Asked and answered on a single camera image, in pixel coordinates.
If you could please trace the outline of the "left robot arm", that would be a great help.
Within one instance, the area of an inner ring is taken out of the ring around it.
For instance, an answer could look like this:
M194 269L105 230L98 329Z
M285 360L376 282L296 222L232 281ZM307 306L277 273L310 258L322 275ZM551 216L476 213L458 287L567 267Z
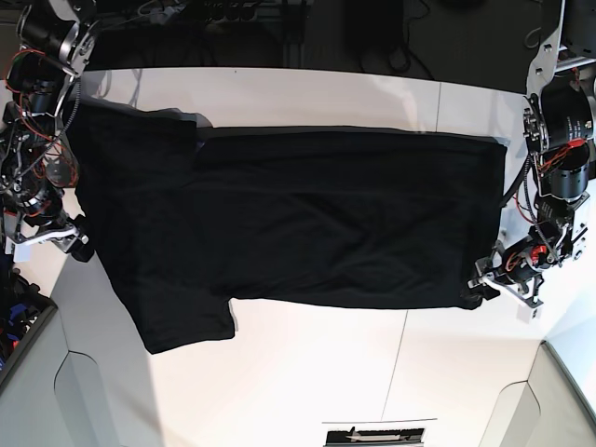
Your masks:
M527 155L501 203L513 201L530 223L509 247L496 241L462 290L471 303L506 293L537 310L543 274L577 260L588 234L589 182L595 178L595 4L544 1L526 80Z

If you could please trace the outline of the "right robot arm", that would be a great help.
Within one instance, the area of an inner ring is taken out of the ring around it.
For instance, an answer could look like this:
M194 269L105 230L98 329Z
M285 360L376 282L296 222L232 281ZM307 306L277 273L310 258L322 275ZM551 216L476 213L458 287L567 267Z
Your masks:
M20 48L7 67L11 98L1 117L1 242L16 263L45 242L83 263L94 254L83 217L70 217L62 199L79 179L67 131L98 36L96 14L93 1L32 1L17 23Z

